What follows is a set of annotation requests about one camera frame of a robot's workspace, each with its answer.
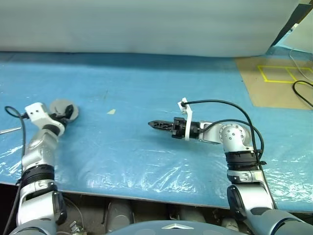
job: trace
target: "blue tablecloth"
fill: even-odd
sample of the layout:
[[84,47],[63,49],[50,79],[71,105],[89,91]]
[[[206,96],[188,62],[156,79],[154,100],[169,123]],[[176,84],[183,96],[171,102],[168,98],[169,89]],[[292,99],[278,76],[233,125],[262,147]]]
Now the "blue tablecloth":
[[[274,47],[267,56],[286,58]],[[296,59],[310,55],[295,52]],[[313,113],[254,107],[231,58],[148,54],[0,53],[0,106],[74,101],[78,119],[60,138],[56,181],[66,191],[228,207],[221,145],[185,142],[148,122],[181,117],[177,102],[223,99],[242,106],[265,140],[266,176],[278,207],[313,211]],[[243,115],[197,104],[193,120]],[[107,114],[115,109],[112,115]],[[19,126],[1,112],[0,129]],[[26,121],[27,141],[37,127]],[[0,181],[21,173],[21,132],[0,136]]]

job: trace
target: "black cable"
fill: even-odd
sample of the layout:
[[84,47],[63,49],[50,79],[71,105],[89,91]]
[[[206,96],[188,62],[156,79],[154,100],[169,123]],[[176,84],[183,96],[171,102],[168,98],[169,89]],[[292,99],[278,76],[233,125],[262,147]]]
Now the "black cable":
[[204,100],[196,100],[196,101],[189,101],[189,102],[182,102],[181,105],[185,106],[186,104],[199,104],[199,103],[222,103],[222,104],[228,104],[230,106],[233,106],[237,109],[239,109],[246,117],[248,123],[249,123],[249,127],[250,127],[250,131],[251,131],[251,139],[252,139],[252,145],[253,145],[253,150],[255,153],[257,153],[257,148],[256,148],[256,143],[255,143],[255,136],[254,136],[254,131],[253,131],[253,125],[252,125],[252,121],[249,117],[249,115],[246,113],[246,111],[240,107],[237,104],[225,101],[225,100],[219,100],[219,99],[204,99]]
[[[9,115],[11,115],[11,116],[13,116],[15,118],[17,117],[17,118],[20,119],[21,126],[22,126],[22,157],[23,157],[24,154],[25,154],[25,146],[26,146],[26,130],[25,130],[25,123],[24,123],[23,117],[19,113],[19,111],[17,111],[15,108],[13,108],[11,106],[5,106],[4,109],[5,109],[5,111]],[[8,221],[6,222],[6,225],[5,225],[5,228],[4,228],[4,231],[3,231],[3,235],[7,235],[8,234],[8,230],[10,228],[13,216],[16,213],[17,205],[18,205],[19,200],[20,200],[20,191],[21,191],[21,187],[22,187],[22,184],[20,183],[20,180],[17,181],[17,184],[19,184],[18,190],[17,190],[16,196],[15,196],[14,202],[13,202],[13,206],[12,206],[12,209],[11,209]]]
[[[238,119],[224,119],[224,120],[219,120],[219,121],[215,121],[213,123],[211,123],[210,125],[208,125],[207,127],[205,127],[204,129],[201,129],[200,131],[201,132],[205,132],[207,131],[208,129],[210,129],[212,126],[218,124],[218,123],[221,123],[221,122],[227,122],[227,121],[235,121],[235,122],[240,122],[240,123],[243,123],[247,126],[249,126],[249,123],[245,122],[245,121],[241,121],[241,120],[238,120]],[[253,130],[256,132],[256,134],[258,135],[259,137],[259,140],[260,140],[260,149],[261,149],[261,152],[259,153],[259,159],[261,159],[262,155],[263,155],[263,152],[264,152],[264,140],[263,140],[263,137],[260,133],[260,131],[258,129],[256,129],[256,127],[253,127]]]
[[[253,125],[252,125],[252,121],[251,121],[249,115],[246,113],[246,111],[242,107],[240,107],[237,104],[234,104],[234,103],[231,103],[231,102],[228,102],[228,101],[225,101],[225,100],[219,100],[219,99],[204,99],[204,100],[196,100],[196,101],[189,101],[189,102],[181,102],[181,105],[184,107],[187,104],[199,104],[199,103],[222,103],[222,104],[228,104],[230,106],[233,106],[233,107],[239,109],[245,115],[245,117],[246,117],[246,119],[247,119],[247,121],[249,123],[250,131],[251,131],[251,140],[252,140],[253,150],[255,152],[255,157],[256,157],[257,163],[260,163],[260,158],[259,158],[259,155],[258,155],[258,152],[257,152],[257,147],[256,147],[256,142],[255,142],[255,135],[254,135],[254,128],[253,128]],[[260,168],[260,170],[262,172],[262,175],[263,175],[263,178],[264,178],[264,183],[266,184],[266,186],[268,188],[268,193],[269,193],[270,198],[272,200],[273,207],[274,207],[274,209],[278,209],[277,205],[276,205],[276,203],[274,201],[273,195],[271,194],[271,192],[269,190],[268,182],[266,180],[266,177],[265,177],[262,165],[259,164],[259,168]]]
[[292,85],[292,89],[294,91],[294,93],[296,93],[297,96],[299,96],[301,99],[303,99],[305,102],[307,102],[308,105],[310,105],[312,108],[313,108],[313,104],[311,102],[309,102],[306,98],[304,98],[296,89],[295,89],[295,85],[298,83],[298,82],[304,82],[308,85],[310,85],[311,87],[313,87],[313,84],[311,84],[310,82],[307,82],[307,81],[303,81],[303,80],[298,80],[298,81],[295,81]]

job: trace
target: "round gray object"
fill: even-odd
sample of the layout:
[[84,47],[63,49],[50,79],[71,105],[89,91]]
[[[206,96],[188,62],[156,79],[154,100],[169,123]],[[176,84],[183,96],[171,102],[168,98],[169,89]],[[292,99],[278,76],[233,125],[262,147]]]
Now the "round gray object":
[[57,113],[57,114],[65,114],[65,109],[67,108],[68,105],[73,105],[74,110],[72,116],[70,116],[70,119],[68,120],[69,122],[74,121],[78,117],[78,107],[72,102],[67,99],[56,99],[50,104],[50,111],[52,113]]

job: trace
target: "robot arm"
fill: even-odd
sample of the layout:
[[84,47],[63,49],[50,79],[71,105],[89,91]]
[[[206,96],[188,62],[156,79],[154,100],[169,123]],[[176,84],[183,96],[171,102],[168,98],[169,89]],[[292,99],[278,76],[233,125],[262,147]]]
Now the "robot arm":
[[34,103],[25,108],[26,117],[38,126],[22,157],[21,191],[15,233],[44,233],[54,235],[56,224],[67,218],[62,194],[54,181],[54,152],[58,138],[69,120],[78,115],[77,107],[66,100],[53,106],[58,113],[50,114],[45,105]]
[[311,225],[285,211],[274,209],[275,203],[267,187],[258,153],[249,144],[251,133],[237,123],[211,126],[211,122],[191,121],[192,111],[188,104],[182,106],[182,102],[186,103],[187,100],[184,98],[178,103],[182,113],[187,114],[187,120],[175,117],[173,122],[155,120],[149,125],[172,132],[173,138],[185,138],[187,141],[192,138],[223,145],[227,177],[232,183],[227,189],[227,198],[235,218],[245,222],[255,235],[292,234],[295,231],[293,226],[297,227],[298,234],[310,234]]

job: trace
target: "plastic sheet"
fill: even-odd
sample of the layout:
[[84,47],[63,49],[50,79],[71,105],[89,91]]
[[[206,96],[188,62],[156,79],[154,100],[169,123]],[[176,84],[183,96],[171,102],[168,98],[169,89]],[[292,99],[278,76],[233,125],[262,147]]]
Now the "plastic sheet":
[[[181,117],[177,102],[184,96],[235,102],[263,134],[265,172],[278,207],[313,211],[312,112],[252,106],[232,59],[0,53],[0,90],[0,104],[20,111],[57,98],[79,106],[59,141],[60,189],[216,207],[228,207],[222,146],[173,139],[148,122]],[[194,120],[244,119],[221,104],[193,105],[193,111]],[[29,141],[37,129],[26,124]],[[1,129],[18,125],[2,112]],[[2,182],[20,176],[21,137],[19,131],[0,136]]]

